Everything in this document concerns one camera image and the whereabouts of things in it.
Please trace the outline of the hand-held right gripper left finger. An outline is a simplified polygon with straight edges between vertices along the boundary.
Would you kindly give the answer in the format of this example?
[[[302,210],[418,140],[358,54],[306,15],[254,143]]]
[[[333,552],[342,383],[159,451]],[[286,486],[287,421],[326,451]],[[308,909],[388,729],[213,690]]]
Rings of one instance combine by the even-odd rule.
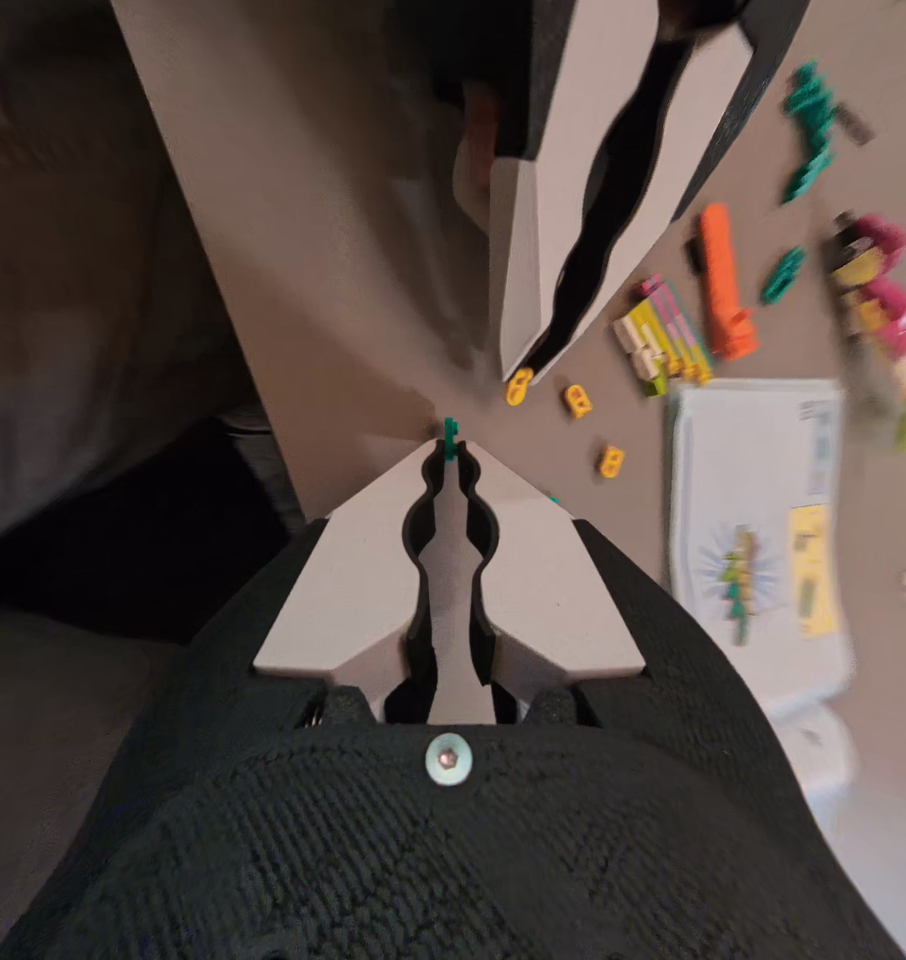
[[[377,720],[423,723],[437,668],[421,555],[443,482],[434,439],[334,510],[252,668],[356,688]]]

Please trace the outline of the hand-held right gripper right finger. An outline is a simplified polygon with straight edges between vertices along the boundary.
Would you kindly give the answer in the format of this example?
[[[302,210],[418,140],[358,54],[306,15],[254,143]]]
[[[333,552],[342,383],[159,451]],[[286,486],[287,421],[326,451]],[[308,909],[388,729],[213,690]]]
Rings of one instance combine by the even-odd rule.
[[[639,676],[646,661],[576,519],[472,441],[460,441],[471,665],[493,721],[513,724],[543,690]]]

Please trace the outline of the orange brick separator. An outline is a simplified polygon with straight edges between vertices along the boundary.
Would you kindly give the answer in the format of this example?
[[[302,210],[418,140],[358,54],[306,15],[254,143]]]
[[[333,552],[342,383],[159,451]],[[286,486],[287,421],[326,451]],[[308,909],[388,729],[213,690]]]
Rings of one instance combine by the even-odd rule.
[[[728,209],[712,202],[699,215],[699,254],[712,353],[734,362],[758,346],[753,311],[742,304]]]

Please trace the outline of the teal lego pieces cluster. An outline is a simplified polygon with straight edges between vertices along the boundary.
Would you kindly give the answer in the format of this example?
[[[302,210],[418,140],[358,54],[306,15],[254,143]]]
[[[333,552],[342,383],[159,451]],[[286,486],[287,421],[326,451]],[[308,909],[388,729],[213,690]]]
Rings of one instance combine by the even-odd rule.
[[[803,160],[781,195],[781,204],[785,206],[805,195],[834,159],[832,128],[836,103],[815,59],[795,70],[782,110],[797,126],[803,145]]]

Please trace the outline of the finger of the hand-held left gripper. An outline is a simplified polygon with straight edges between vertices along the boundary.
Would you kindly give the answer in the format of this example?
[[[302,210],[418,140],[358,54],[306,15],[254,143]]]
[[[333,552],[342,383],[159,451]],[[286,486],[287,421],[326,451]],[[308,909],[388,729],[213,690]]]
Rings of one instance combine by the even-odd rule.
[[[546,332],[533,352],[542,381],[674,220],[753,58],[743,30],[654,42],[587,167],[601,174],[558,272]]]
[[[491,167],[488,305],[503,379],[546,332],[587,167],[656,41],[655,1],[575,3],[535,158],[498,154]]]

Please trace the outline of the long teal lego piece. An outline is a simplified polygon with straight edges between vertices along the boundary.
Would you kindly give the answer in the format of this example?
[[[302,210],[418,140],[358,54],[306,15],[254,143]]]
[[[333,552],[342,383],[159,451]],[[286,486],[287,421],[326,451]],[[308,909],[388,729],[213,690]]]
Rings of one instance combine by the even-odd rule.
[[[794,246],[778,259],[760,291],[759,299],[763,306],[774,306],[782,301],[783,296],[795,286],[806,259],[804,246]]]

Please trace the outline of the lego instruction booklet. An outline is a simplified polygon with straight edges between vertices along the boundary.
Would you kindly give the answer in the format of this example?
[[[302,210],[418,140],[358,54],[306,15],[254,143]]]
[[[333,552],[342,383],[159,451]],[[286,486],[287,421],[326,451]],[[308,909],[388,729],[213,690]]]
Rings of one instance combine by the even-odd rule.
[[[854,674],[835,557],[843,395],[716,379],[669,402],[668,582],[776,733],[819,824],[856,776],[831,709]]]

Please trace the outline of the pink yellow lego assembly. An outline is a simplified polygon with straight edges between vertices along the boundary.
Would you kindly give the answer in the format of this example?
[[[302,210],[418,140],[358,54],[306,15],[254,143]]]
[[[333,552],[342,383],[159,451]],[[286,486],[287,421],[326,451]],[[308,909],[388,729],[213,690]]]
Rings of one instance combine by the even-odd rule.
[[[879,214],[844,211],[824,250],[855,416],[871,431],[891,429],[895,447],[906,451],[906,286],[894,276],[906,229]]]

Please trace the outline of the striped lego wing assembly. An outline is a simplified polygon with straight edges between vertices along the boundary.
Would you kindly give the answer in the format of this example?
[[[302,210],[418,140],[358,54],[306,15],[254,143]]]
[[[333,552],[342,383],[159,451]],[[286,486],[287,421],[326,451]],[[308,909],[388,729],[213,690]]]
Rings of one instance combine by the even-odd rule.
[[[708,384],[714,376],[712,361],[673,284],[654,273],[633,294],[631,309],[615,318],[611,329],[642,394],[656,399],[673,383]]]

